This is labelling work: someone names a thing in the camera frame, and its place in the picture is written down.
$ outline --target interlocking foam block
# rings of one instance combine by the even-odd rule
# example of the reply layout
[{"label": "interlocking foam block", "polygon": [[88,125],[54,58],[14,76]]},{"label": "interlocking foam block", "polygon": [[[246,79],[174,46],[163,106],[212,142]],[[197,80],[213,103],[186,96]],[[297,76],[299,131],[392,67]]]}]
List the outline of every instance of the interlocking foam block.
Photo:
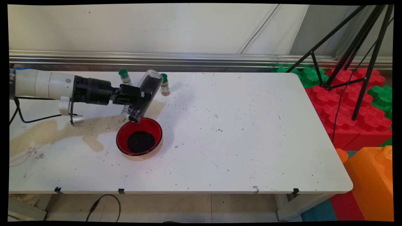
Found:
[{"label": "interlocking foam block", "polygon": [[[367,69],[364,68],[359,68],[357,71],[353,74],[356,75],[357,78],[364,78],[366,76]],[[384,81],[385,77],[381,76],[379,74],[379,71],[373,69],[371,72],[369,84],[367,85],[367,88],[371,89],[373,86],[384,86]]]},{"label": "interlocking foam block", "polygon": [[337,221],[336,214],[329,199],[301,214],[303,221]]},{"label": "interlocking foam block", "polygon": [[340,148],[336,148],[336,152],[338,153],[338,156],[340,157],[342,163],[346,162],[349,159],[349,154],[346,151]]},{"label": "interlocking foam block", "polygon": [[310,91],[312,101],[319,106],[337,106],[339,104],[339,94],[335,90],[328,91],[324,87],[316,85]]},{"label": "interlocking foam block", "polygon": [[386,140],[384,143],[382,143],[379,147],[385,147],[391,145],[392,146],[392,138]]},{"label": "interlocking foam block", "polygon": [[[335,90],[328,91],[319,85],[314,86],[308,91],[308,96],[329,138],[332,139],[335,114],[339,104],[339,94],[336,93]],[[352,117],[350,110],[343,105],[344,104],[342,104],[339,109],[338,118],[336,120],[336,133],[333,142],[335,148],[344,148],[359,135],[359,131],[354,127],[356,122],[350,120]]]},{"label": "interlocking foam block", "polygon": [[338,220],[365,220],[352,191],[334,195],[330,201]]},{"label": "interlocking foam block", "polygon": [[[330,77],[331,74],[334,72],[334,70],[335,70],[335,68],[332,68],[330,71],[326,72],[326,75],[328,77]],[[351,74],[352,74],[352,70],[347,69],[345,71],[345,70],[341,69],[338,72],[338,74],[335,76],[335,79],[332,81],[332,85],[335,86],[335,85],[339,85],[339,84],[348,82]],[[351,78],[351,81],[356,80],[356,79],[357,79],[357,77],[353,74],[352,78]],[[360,84],[360,86],[361,86],[361,83],[353,83],[353,84],[349,84],[348,87],[355,86],[356,84]]]},{"label": "interlocking foam block", "polygon": [[[277,72],[277,73],[285,73],[287,71],[287,69],[288,68],[280,67],[280,68],[276,69],[275,72]],[[290,73],[295,73],[295,74],[299,75],[299,71],[297,69],[291,70]]]},{"label": "interlocking foam block", "polygon": [[[321,122],[329,136],[332,139],[334,133],[335,115],[338,106],[326,106],[321,111]],[[345,147],[359,136],[359,130],[356,129],[356,121],[352,120],[352,111],[344,106],[339,108],[336,119],[335,137],[333,145],[335,148]]]},{"label": "interlocking foam block", "polygon": [[386,117],[392,120],[392,87],[373,86],[367,93],[373,97],[371,104],[383,110]]},{"label": "interlocking foam block", "polygon": [[362,148],[344,166],[364,218],[394,221],[392,146]]},{"label": "interlocking foam block", "polygon": [[[319,71],[322,81],[326,82],[328,80],[328,76],[325,74],[325,71],[321,68],[319,68]],[[299,78],[304,88],[313,88],[313,86],[320,83],[315,68],[304,68],[303,71],[300,73]]]},{"label": "interlocking foam block", "polygon": [[360,134],[342,148],[343,150],[356,151],[363,147],[378,147],[392,137],[392,121],[385,118],[385,113],[376,107],[361,107],[356,121],[355,129]]},{"label": "interlocking foam block", "polygon": [[[361,86],[348,86],[345,90],[345,93],[342,96],[342,103],[345,103],[346,105],[352,107],[353,109],[356,106],[357,99],[359,98],[360,95],[360,90]],[[373,97],[368,95],[367,90],[363,96],[363,100],[361,102],[362,107],[367,107],[371,105],[370,103],[372,102]]]}]

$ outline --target green cap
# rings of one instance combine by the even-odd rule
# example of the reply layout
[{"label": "green cap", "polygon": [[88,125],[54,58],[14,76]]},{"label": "green cap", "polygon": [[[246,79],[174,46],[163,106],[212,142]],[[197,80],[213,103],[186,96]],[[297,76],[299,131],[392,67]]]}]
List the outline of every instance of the green cap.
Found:
[{"label": "green cap", "polygon": [[126,69],[121,69],[119,75],[121,78],[128,78],[128,71]]},{"label": "green cap", "polygon": [[167,74],[160,74],[160,75],[162,75],[162,77],[163,77],[163,82],[162,83],[165,83],[165,82],[168,81],[168,75]]}]

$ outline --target tripod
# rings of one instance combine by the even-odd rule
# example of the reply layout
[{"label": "tripod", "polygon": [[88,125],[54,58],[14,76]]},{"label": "tripod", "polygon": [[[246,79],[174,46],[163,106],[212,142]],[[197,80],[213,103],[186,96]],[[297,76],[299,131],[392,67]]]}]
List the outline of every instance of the tripod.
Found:
[{"label": "tripod", "polygon": [[286,72],[291,72],[295,67],[297,67],[303,60],[305,60],[308,56],[311,55],[313,62],[314,62],[314,67],[317,72],[318,80],[320,82],[321,87],[325,87],[327,90],[332,90],[334,88],[338,88],[341,86],[347,86],[352,83],[357,83],[363,81],[363,85],[360,90],[359,97],[357,99],[357,103],[355,106],[355,110],[352,115],[352,120],[356,120],[357,114],[359,113],[359,109],[361,106],[361,102],[363,100],[364,94],[367,89],[367,85],[370,80],[371,72],[373,71],[374,68],[374,63],[375,60],[377,59],[377,55],[379,52],[379,49],[381,47],[381,43],[384,39],[385,31],[390,23],[390,17],[392,14],[392,9],[394,8],[394,5],[388,5],[387,11],[383,20],[383,23],[381,25],[381,29],[378,34],[377,41],[374,43],[374,50],[371,55],[370,63],[367,67],[367,72],[364,78],[359,78],[353,81],[348,81],[346,83],[342,83],[336,86],[331,86],[333,80],[335,79],[335,76],[339,73],[339,71],[342,69],[347,70],[350,64],[353,61],[353,58],[356,56],[358,50],[360,49],[361,45],[363,44],[364,40],[366,39],[367,35],[369,34],[371,28],[377,21],[378,17],[380,16],[382,10],[384,9],[385,5],[376,5],[373,9],[373,11],[370,13],[369,17],[367,18],[366,22],[363,24],[362,28],[344,53],[344,55],[339,59],[337,66],[335,67],[334,71],[332,74],[329,76],[328,80],[326,83],[323,83],[320,71],[318,69],[318,63],[316,60],[316,56],[314,55],[314,51],[319,48],[326,40],[328,40],[333,34],[335,34],[339,29],[341,29],[346,23],[348,23],[356,14],[358,14],[362,9],[364,9],[366,6],[359,6],[353,13],[351,13],[346,19],[344,19],[338,26],[336,26],[330,33],[328,33],[321,41],[319,41],[312,49],[310,49],[300,60],[298,60],[293,66],[291,66]]}]

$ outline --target black bowl rim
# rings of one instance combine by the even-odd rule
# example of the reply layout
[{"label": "black bowl rim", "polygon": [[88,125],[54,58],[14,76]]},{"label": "black bowl rim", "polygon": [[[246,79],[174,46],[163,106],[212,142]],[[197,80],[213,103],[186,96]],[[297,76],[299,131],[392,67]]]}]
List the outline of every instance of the black bowl rim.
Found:
[{"label": "black bowl rim", "polygon": [[162,126],[160,126],[160,124],[159,124],[156,120],[153,120],[153,119],[151,119],[151,118],[142,118],[142,119],[150,119],[150,120],[156,122],[156,124],[157,124],[157,125],[159,126],[159,128],[160,128],[160,138],[159,138],[159,141],[156,143],[156,145],[155,145],[153,148],[149,149],[149,150],[148,150],[147,152],[145,152],[145,153],[140,153],[140,154],[128,154],[128,153],[124,152],[123,150],[120,149],[119,145],[117,144],[117,135],[119,134],[121,128],[122,128],[125,124],[132,122],[132,121],[128,121],[127,123],[125,123],[125,124],[119,129],[119,131],[117,132],[117,135],[116,135],[116,146],[117,146],[117,148],[118,148],[122,153],[124,153],[124,154],[126,154],[126,155],[130,155],[130,156],[140,156],[140,155],[144,155],[144,154],[150,153],[150,152],[151,152],[153,149],[155,149],[155,148],[159,145],[159,143],[162,141],[162,136],[163,136]]}]

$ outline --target metal rail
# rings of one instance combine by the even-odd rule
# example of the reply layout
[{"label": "metal rail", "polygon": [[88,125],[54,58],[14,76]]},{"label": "metal rail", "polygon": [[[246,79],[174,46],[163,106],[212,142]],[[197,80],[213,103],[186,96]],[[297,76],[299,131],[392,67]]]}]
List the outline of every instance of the metal rail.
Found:
[{"label": "metal rail", "polygon": [[[301,58],[300,55],[252,55],[252,54],[205,54],[205,53],[119,53],[78,51],[29,51],[9,50],[10,64],[26,65],[100,65],[100,66],[146,66],[146,67],[195,67],[195,68],[249,68],[275,69],[290,67]],[[356,66],[362,57],[355,57],[350,68]],[[322,69],[336,66],[332,56],[316,56]],[[365,59],[366,68],[370,58]],[[313,59],[306,58],[298,69],[314,67]],[[377,57],[377,70],[392,70],[392,57]]]}]

